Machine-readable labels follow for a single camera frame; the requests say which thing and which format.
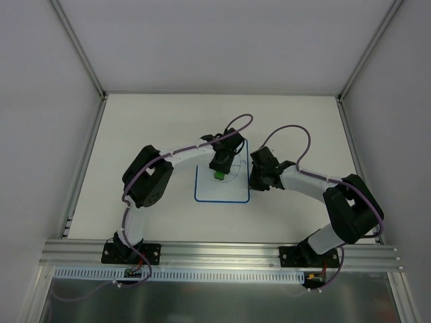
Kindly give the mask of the green whiteboard eraser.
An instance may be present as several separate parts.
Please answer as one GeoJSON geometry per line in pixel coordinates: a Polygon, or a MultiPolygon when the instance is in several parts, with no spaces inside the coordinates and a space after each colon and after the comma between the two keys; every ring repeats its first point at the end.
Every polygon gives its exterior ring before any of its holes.
{"type": "Polygon", "coordinates": [[[223,172],[215,172],[215,173],[214,173],[214,175],[213,175],[213,177],[214,177],[216,180],[224,180],[224,178],[225,178],[225,173],[223,173],[223,172]]]}

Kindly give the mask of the blue-framed small whiteboard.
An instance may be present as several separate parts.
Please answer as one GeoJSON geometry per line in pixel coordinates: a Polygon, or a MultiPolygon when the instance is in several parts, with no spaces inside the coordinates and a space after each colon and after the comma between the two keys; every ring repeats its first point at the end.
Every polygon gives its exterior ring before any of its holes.
{"type": "Polygon", "coordinates": [[[215,172],[207,166],[196,167],[194,198],[198,203],[248,203],[249,173],[248,141],[245,140],[244,148],[234,157],[230,173],[223,180],[216,179],[215,172]]]}

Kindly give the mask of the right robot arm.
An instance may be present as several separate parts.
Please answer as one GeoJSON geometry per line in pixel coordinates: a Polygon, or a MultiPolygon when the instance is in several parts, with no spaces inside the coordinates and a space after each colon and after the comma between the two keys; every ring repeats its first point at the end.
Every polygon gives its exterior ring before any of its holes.
{"type": "Polygon", "coordinates": [[[332,259],[338,247],[355,244],[376,226],[383,224],[384,213],[363,179],[355,174],[328,178],[302,170],[292,161],[280,163],[266,146],[251,153],[251,190],[270,188],[291,190],[325,205],[329,224],[317,230],[293,248],[280,247],[282,267],[335,268],[341,262],[332,259]]]}

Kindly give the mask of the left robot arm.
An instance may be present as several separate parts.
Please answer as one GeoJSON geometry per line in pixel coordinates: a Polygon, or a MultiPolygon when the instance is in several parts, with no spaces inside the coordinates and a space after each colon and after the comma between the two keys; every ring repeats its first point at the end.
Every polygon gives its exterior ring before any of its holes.
{"type": "Polygon", "coordinates": [[[126,210],[117,235],[121,243],[117,255],[123,262],[135,262],[140,255],[138,244],[143,241],[143,228],[132,208],[148,208],[163,196],[175,172],[192,166],[206,165],[216,180],[226,179],[231,172],[235,157],[244,149],[246,139],[236,129],[202,136],[196,145],[166,152],[152,145],[145,146],[123,174],[122,201],[126,210]]]}

